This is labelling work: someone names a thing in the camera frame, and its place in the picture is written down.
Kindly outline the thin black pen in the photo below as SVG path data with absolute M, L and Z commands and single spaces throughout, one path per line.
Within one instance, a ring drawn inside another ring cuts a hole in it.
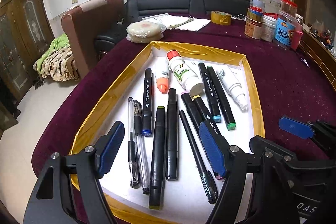
M 218 199 L 218 190 L 214 182 L 213 176 L 210 173 L 210 171 L 206 169 L 201 153 L 198 149 L 193 133 L 187 121 L 185 112 L 183 110 L 179 110 L 178 114 L 182 121 L 183 127 L 185 129 L 187 138 L 189 140 L 190 147 L 191 147 L 191 150 L 192 150 L 192 153 L 195 159 L 195 163 L 196 163 L 196 166 L 199 172 L 199 176 L 201 178 L 202 186 L 207 196 L 207 200 L 210 204 L 215 204 Z

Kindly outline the black marker green cap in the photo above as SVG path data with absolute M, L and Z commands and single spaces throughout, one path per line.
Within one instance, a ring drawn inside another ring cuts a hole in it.
M 230 104 L 228 102 L 227 96 L 224 92 L 224 89 L 217 77 L 217 74 L 215 73 L 214 69 L 212 66 L 207 67 L 207 71 L 210 75 L 210 80 L 213 83 L 213 86 L 215 88 L 215 92 L 217 94 L 218 102 L 219 102 L 219 107 L 222 112 L 223 118 L 225 120 L 227 130 L 231 131 L 236 128 L 236 122 L 230 107 Z

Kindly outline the black marker light-blue cap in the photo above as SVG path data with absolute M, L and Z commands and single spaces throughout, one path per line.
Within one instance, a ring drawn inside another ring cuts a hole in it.
M 199 63 L 198 67 L 199 67 L 199 71 L 201 74 L 203 84 L 205 86 L 205 94 L 206 94 L 208 105 L 210 108 L 210 113 L 213 117 L 213 120 L 216 123 L 220 123 L 221 122 L 221 112 L 219 110 L 217 95 L 215 93 L 214 86 L 210 80 L 210 75 L 204 63 Z

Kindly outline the white spray bottle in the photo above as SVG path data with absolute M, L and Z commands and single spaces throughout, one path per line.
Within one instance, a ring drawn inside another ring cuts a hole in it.
M 226 92 L 239 105 L 242 111 L 246 111 L 248 109 L 248 99 L 244 93 L 240 80 L 231 71 L 229 66 L 221 65 L 220 68 L 217 69 L 217 76 Z

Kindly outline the black marker blue cap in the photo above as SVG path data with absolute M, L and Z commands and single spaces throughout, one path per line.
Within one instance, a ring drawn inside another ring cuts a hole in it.
M 151 136 L 152 133 L 152 71 L 150 68 L 145 70 L 143 85 L 143 104 L 142 121 L 144 136 Z

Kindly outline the yellow taped white tray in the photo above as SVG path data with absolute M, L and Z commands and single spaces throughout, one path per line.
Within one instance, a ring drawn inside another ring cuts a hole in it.
M 122 71 L 78 130 L 71 153 L 76 154 L 88 145 L 94 144 L 105 135 L 112 124 L 128 123 L 127 99 L 142 100 L 145 70 L 156 72 L 167 65 L 166 54 L 170 50 L 180 53 L 185 63 L 198 72 L 199 63 L 219 69 L 228 65 L 240 81 L 248 100 L 248 107 L 242 110 L 229 99 L 236 127 L 229 130 L 225 121 L 218 123 L 220 133 L 228 143 L 249 151 L 249 141 L 255 135 L 264 136 L 264 121 L 255 80 L 247 57 L 241 53 L 196 44 L 176 42 L 152 42 Z M 100 180 L 104 196 L 113 215 L 129 223 L 205 223 L 213 210 L 208 202 L 202 180 L 190 147 L 189 140 L 179 116 L 185 109 L 181 98 L 183 87 L 174 74 L 169 76 L 169 88 L 176 94 L 170 96 L 157 88 L 152 91 L 152 108 L 165 109 L 165 135 L 172 137 L 177 145 L 177 178 L 162 179 L 161 205 L 149 207 L 149 196 L 141 189 L 129 185 L 127 168 L 127 142 L 125 135 L 110 171 Z

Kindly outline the white bottle red cap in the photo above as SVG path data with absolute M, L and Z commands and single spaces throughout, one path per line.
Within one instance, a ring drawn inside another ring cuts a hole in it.
M 199 96 L 204 90 L 203 81 L 185 63 L 180 53 L 177 50 L 168 51 L 166 59 L 173 76 L 177 79 L 181 87 L 183 87 L 191 97 Z

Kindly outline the white bottle orange cap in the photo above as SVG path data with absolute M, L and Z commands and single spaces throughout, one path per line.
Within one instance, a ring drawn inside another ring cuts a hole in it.
M 169 90 L 169 65 L 164 58 L 159 58 L 156 61 L 155 67 L 156 87 L 165 94 Z

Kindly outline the black marker plain cap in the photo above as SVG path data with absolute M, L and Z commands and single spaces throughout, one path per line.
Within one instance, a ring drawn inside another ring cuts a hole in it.
M 169 89 L 166 126 L 166 180 L 178 178 L 178 112 L 177 91 Z

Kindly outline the black marker yellow-green cap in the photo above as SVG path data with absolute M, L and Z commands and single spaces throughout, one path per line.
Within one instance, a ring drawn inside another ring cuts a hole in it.
M 193 97 L 193 102 L 196 106 L 196 108 L 198 109 L 199 114 L 201 115 L 201 121 L 197 122 L 198 124 L 198 128 L 200 128 L 200 124 L 202 121 L 211 121 L 215 127 L 215 131 L 217 132 L 217 134 L 221 134 L 221 132 L 219 131 L 218 126 L 216 125 L 213 116 L 211 115 L 209 109 L 206 107 L 205 103 L 203 102 L 201 96 L 194 96 Z

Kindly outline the purple velvet tablecloth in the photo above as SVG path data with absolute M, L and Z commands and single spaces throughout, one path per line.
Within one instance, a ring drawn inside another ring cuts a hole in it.
M 261 101 L 266 136 L 302 159 L 324 158 L 324 153 L 312 141 L 298 139 L 277 126 L 278 119 L 284 114 L 303 120 L 335 122 L 335 65 L 321 64 L 322 56 L 318 52 L 307 56 L 304 49 L 295 53 L 275 43 L 250 39 L 243 35 L 243 24 L 240 22 L 230 27 L 211 24 L 199 34 L 169 31 L 166 40 L 246 55 Z M 56 112 L 35 147 L 32 157 L 35 174 L 40 174 L 53 152 L 69 153 L 84 119 L 142 49 L 142 45 L 123 40 L 83 77 Z

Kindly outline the blue cartoon label jar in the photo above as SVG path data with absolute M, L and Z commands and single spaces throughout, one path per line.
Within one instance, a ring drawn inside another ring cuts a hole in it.
M 295 17 L 284 11 L 278 11 L 274 40 L 279 46 L 290 46 L 291 38 L 295 32 L 295 22 Z

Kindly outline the white plastic jar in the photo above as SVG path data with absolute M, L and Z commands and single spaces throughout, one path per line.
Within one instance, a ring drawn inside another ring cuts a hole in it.
M 266 42 L 272 42 L 276 30 L 277 19 L 264 15 L 263 23 L 261 39 Z

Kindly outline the patterned blanket pile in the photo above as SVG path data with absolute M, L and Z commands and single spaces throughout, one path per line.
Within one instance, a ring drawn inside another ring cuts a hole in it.
M 70 41 L 66 34 L 53 39 L 49 49 L 33 65 L 33 69 L 43 78 L 65 82 L 80 78 Z

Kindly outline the wrapped round white cakes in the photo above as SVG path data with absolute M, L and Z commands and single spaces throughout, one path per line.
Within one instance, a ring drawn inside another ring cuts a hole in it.
M 147 21 L 135 22 L 126 28 L 126 39 L 130 42 L 142 44 L 163 38 L 166 27 Z

